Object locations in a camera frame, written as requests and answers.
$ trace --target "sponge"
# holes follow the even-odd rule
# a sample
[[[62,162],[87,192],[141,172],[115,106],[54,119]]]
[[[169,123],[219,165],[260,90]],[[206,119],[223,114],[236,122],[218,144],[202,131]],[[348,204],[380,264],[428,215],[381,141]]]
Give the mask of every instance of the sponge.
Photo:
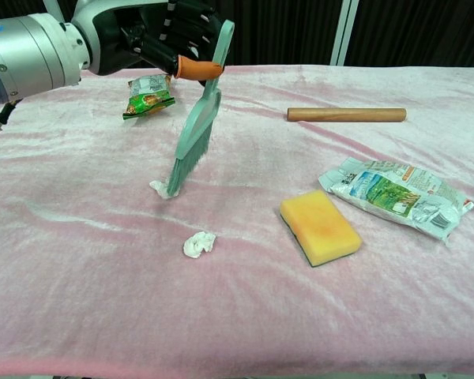
[[[362,244],[356,231],[322,191],[283,201],[280,214],[313,267],[354,253]]]

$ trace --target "dark background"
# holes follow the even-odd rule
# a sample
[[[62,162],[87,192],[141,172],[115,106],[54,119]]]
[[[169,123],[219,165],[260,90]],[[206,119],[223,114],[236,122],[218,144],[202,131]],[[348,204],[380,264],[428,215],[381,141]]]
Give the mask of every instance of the dark background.
[[[76,2],[59,0],[67,20]],[[228,64],[329,64],[342,0],[207,2],[235,22]],[[0,18],[38,12],[0,0]],[[360,0],[345,64],[474,67],[474,0]]]

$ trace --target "wooden rolling pin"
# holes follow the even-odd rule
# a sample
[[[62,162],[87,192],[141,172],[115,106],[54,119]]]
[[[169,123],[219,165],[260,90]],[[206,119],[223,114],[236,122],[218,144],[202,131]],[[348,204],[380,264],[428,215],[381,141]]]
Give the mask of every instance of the wooden rolling pin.
[[[401,122],[404,108],[288,108],[288,121]]]

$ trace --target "snack wrapper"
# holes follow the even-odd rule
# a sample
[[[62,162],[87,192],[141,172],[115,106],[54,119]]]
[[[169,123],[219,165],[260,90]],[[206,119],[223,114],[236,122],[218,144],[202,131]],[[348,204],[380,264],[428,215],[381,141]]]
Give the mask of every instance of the snack wrapper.
[[[170,75],[148,75],[129,81],[130,98],[123,119],[154,114],[175,104],[171,96]]]
[[[387,161],[345,160],[323,189],[369,213],[446,241],[474,204],[431,172]]]

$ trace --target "white tissue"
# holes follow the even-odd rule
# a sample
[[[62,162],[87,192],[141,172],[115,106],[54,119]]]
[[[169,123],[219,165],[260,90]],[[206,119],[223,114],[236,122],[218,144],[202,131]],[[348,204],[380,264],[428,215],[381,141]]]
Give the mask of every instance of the white tissue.
[[[149,183],[149,186],[153,188],[164,200],[168,200],[179,195],[179,191],[177,191],[176,193],[174,193],[174,196],[168,196],[168,193],[167,193],[168,183],[166,182],[153,180],[152,182]]]
[[[214,241],[216,236],[213,233],[206,233],[199,231],[192,237],[189,237],[184,242],[183,251],[184,254],[190,258],[198,258],[202,254],[202,251],[208,253],[213,249]]]

